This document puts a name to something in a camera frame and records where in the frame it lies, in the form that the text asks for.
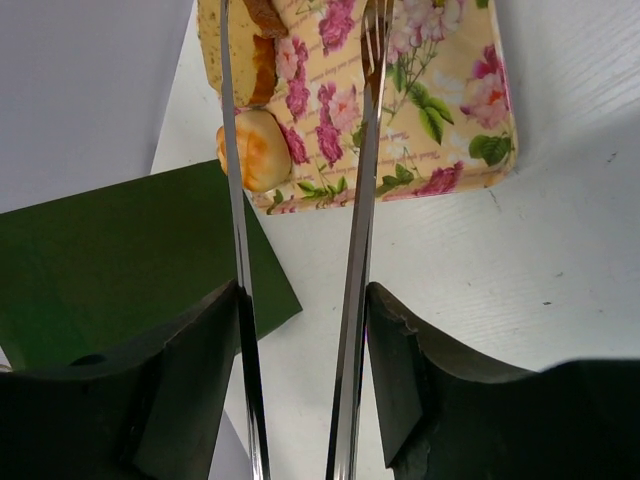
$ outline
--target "white table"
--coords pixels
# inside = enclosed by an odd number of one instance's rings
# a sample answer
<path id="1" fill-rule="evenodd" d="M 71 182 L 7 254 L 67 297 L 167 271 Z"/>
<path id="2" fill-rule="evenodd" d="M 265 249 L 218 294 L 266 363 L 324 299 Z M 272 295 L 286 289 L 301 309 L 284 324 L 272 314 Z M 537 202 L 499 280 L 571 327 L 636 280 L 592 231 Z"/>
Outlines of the white table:
<path id="1" fill-rule="evenodd" d="M 524 367 L 638 356 L 640 2 L 498 3 L 518 167 L 491 191 L 380 205 L 372 279 L 456 338 Z M 154 171 L 213 157 L 220 124 L 192 22 Z M 350 216 L 261 218 L 304 306 L 260 344 L 276 480 L 324 478 Z M 226 409 L 244 434 L 240 365 Z M 358 473 L 392 478 L 368 369 Z"/>

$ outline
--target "white surface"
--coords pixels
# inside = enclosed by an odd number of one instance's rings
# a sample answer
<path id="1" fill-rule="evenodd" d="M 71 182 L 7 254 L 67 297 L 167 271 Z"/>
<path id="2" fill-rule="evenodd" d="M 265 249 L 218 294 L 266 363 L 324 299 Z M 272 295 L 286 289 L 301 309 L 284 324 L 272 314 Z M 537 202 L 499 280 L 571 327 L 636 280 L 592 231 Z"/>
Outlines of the white surface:
<path id="1" fill-rule="evenodd" d="M 522 153 L 492 191 L 380 205 L 372 278 L 528 368 L 640 355 L 640 3 L 499 0 Z M 190 26 L 155 170 L 221 124 Z M 304 313 L 260 344 L 273 477 L 323 478 L 351 209 L 262 217 Z M 227 411 L 245 431 L 240 365 Z M 365 372 L 358 478 L 390 479 Z"/>
<path id="2" fill-rule="evenodd" d="M 0 213 L 149 173 L 190 7 L 0 1 Z"/>
<path id="3" fill-rule="evenodd" d="M 11 368 L 11 364 L 9 363 L 7 356 L 4 354 L 2 347 L 0 347 L 0 372 L 6 371 L 7 368 Z"/>
<path id="4" fill-rule="evenodd" d="M 251 480 L 251 462 L 231 420 L 223 412 L 208 480 Z"/>

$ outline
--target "fork handle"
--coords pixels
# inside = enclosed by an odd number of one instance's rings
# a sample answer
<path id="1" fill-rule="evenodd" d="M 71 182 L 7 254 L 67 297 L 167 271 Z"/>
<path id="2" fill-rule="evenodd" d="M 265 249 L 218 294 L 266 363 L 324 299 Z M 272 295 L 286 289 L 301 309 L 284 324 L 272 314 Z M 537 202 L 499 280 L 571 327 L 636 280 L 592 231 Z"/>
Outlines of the fork handle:
<path id="1" fill-rule="evenodd" d="M 327 480 L 355 478 L 358 420 L 362 391 L 365 344 L 366 301 L 380 116 L 371 85 L 364 91 L 364 136 L 356 181 L 356 198 L 351 225 L 347 279 L 342 307 L 342 323 L 336 367 L 336 383 L 331 416 Z"/>

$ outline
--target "green paper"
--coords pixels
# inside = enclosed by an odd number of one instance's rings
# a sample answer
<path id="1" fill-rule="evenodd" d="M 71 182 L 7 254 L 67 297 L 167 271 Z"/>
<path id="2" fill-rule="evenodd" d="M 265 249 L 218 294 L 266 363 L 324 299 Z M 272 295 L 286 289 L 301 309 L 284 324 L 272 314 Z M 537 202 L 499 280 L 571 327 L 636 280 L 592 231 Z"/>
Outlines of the green paper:
<path id="1" fill-rule="evenodd" d="M 301 310 L 247 202 L 258 336 Z M 105 350 L 236 277 L 227 178 L 207 162 L 0 215 L 0 345 L 14 369 Z"/>

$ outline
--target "green leaf print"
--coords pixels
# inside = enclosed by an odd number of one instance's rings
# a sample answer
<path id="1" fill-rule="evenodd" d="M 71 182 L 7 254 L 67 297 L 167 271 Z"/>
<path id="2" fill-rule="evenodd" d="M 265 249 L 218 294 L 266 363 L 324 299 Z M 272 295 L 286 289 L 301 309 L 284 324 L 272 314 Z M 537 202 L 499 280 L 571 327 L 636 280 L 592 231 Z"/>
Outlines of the green leaf print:
<path id="1" fill-rule="evenodd" d="M 449 107 L 447 107 L 447 104 L 444 103 L 444 100 L 431 97 L 429 98 L 429 100 L 427 100 L 427 106 L 437 110 L 445 122 L 453 125 L 453 117 L 451 116 L 451 111 L 449 111 Z"/>
<path id="2" fill-rule="evenodd" d="M 396 178 L 401 185 L 407 185 L 413 182 L 415 176 L 404 165 L 396 163 Z"/>
<path id="3" fill-rule="evenodd" d="M 420 83 L 414 83 L 409 89 L 409 100 L 420 110 L 429 107 L 429 91 Z"/>
<path id="4" fill-rule="evenodd" d="M 344 192 L 347 188 L 349 188 L 347 185 L 347 179 L 340 177 L 340 180 L 338 180 L 338 193 Z"/>
<path id="5" fill-rule="evenodd" d="M 469 144 L 471 158 L 482 158 L 489 167 L 498 165 L 511 151 L 511 138 L 478 135 Z"/>
<path id="6" fill-rule="evenodd" d="M 282 192 L 280 190 L 276 190 L 276 194 L 273 196 L 273 203 L 269 208 L 267 208 L 267 215 L 271 215 L 273 213 L 273 209 L 280 205 L 282 202 L 284 202 L 284 195 L 282 195 Z"/>
<path id="7" fill-rule="evenodd" d="M 362 124 L 358 127 L 358 130 L 351 135 L 351 141 L 356 148 L 360 148 L 362 145 Z"/>
<path id="8" fill-rule="evenodd" d="M 420 123 L 427 134 L 433 138 L 438 145 L 442 145 L 442 135 L 444 134 L 444 121 L 440 113 L 433 108 L 427 107 L 420 110 Z"/>
<path id="9" fill-rule="evenodd" d="M 489 137 L 486 135 L 478 135 L 469 144 L 469 156 L 471 158 L 482 158 L 482 146 L 487 143 Z"/>
<path id="10" fill-rule="evenodd" d="M 380 185 L 378 188 L 376 188 L 376 197 L 380 197 L 380 196 L 384 195 L 385 193 L 390 192 L 394 188 L 395 187 L 393 187 L 391 185 Z"/>
<path id="11" fill-rule="evenodd" d="M 397 187 L 400 185 L 400 182 L 398 182 L 398 179 L 393 175 L 385 175 L 382 177 L 382 184 L 388 187 Z"/>
<path id="12" fill-rule="evenodd" d="M 407 71 L 402 65 L 400 65 L 400 61 L 396 64 L 387 66 L 387 77 L 391 77 L 393 85 L 396 87 L 398 92 L 402 92 L 407 88 Z"/>
<path id="13" fill-rule="evenodd" d="M 307 195 L 314 195 L 316 192 L 316 187 L 311 182 L 298 182 L 298 187 Z"/>

